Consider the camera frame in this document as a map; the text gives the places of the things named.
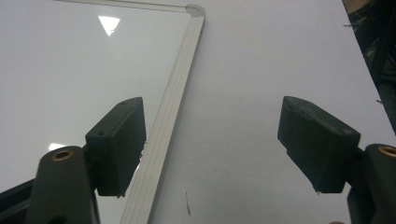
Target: brass screw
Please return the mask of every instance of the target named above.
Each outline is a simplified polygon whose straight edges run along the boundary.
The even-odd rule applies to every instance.
[[[395,147],[380,146],[380,147],[378,147],[378,150],[387,156],[396,158],[396,148]]]
[[[74,154],[74,151],[67,149],[67,150],[62,150],[59,151],[55,154],[52,155],[51,159],[53,161],[65,161],[67,159],[69,159],[70,157],[72,157]]]

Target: white surface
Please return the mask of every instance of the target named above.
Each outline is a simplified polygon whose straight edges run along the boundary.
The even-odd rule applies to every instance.
[[[120,20],[110,35],[100,16]],[[51,143],[83,147],[85,133],[125,99],[143,97],[149,134],[189,19],[128,7],[0,1],[0,191],[34,178]],[[98,201],[102,223],[119,223],[126,198]]]
[[[189,3],[205,29],[153,223],[350,223],[348,188],[317,195],[276,139],[291,95],[359,131],[361,148],[396,145],[342,1]]]

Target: white table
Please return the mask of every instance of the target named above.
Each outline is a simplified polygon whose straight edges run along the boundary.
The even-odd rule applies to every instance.
[[[205,29],[153,223],[349,223],[349,187],[317,195],[276,139],[291,95],[360,132],[361,148],[396,145],[342,0],[189,3]]]

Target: dark object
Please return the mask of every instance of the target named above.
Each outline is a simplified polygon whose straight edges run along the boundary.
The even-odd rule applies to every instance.
[[[355,24],[355,36],[375,84],[390,81],[394,84],[396,1],[372,1],[348,17],[351,24]],[[392,70],[386,69],[387,61],[393,65]]]
[[[86,135],[41,160],[36,179],[0,194],[0,223],[100,223],[94,190],[124,196],[146,143],[143,99],[117,104]]]
[[[396,223],[396,148],[358,148],[360,134],[318,106],[285,96],[277,137],[314,190],[352,189],[348,207],[353,224]]]

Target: mounting hole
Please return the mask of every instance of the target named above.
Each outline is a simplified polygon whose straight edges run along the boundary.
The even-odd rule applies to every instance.
[[[396,158],[396,148],[394,147],[380,146],[378,147],[378,150],[387,156]]]
[[[48,224],[64,224],[66,221],[67,218],[65,216],[57,216],[53,217]]]
[[[64,160],[67,160],[70,157],[72,157],[73,154],[74,154],[74,151],[72,151],[72,150],[69,150],[69,149],[61,150],[61,151],[58,151],[57,153],[53,154],[52,160],[53,161],[64,161]]]

